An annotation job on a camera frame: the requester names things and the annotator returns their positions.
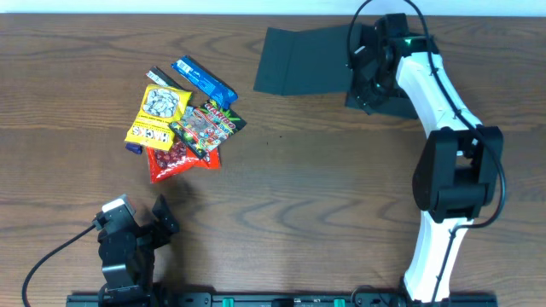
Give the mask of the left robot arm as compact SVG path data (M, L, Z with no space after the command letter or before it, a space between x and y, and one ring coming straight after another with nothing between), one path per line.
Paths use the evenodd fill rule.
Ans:
M143 226L127 195L102 206L93 225L99 229L99 257L106 284L97 295L100 306L161 306L161 290L153 282L154 251L170 242L180 226L166 198L157 197L155 220Z

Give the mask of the blue Oreo cookie pack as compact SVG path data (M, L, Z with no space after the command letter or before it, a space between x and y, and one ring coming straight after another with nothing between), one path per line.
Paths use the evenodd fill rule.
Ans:
M217 102L221 108L230 108L238 100L237 93L231 87L188 55L174 61L171 68Z

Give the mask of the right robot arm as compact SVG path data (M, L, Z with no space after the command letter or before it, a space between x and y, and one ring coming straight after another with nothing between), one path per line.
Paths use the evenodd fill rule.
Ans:
M412 177L421 212L414 256L389 305L495 306L492 294L451 293L450 275L464 235L491 225L504 207L501 196L493 215L476 223L494 193L506 188L502 132L466 107L433 38L412 32L405 14L386 14L358 29L346 39L352 73L347 105L418 119L427 138Z

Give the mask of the yellow Hacks candy bag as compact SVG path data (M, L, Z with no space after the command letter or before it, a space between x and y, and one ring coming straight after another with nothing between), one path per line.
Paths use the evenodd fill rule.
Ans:
M191 91L149 84L125 142L169 151L175 137L169 124L182 118L191 97Z

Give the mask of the black cardboard gift box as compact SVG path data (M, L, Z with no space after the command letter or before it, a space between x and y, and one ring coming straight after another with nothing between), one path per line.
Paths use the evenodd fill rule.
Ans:
M345 106L349 107L351 54L357 49L362 26L300 32L268 28L253 89L277 96L345 93ZM382 114L417 118L413 105L411 113Z

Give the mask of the Haribo gummy candy bag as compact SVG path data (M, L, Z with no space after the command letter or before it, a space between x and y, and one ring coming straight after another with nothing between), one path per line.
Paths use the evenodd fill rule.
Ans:
M199 107L186 107L182 118L168 127L193 154L203 159L246 125L235 111L209 99Z

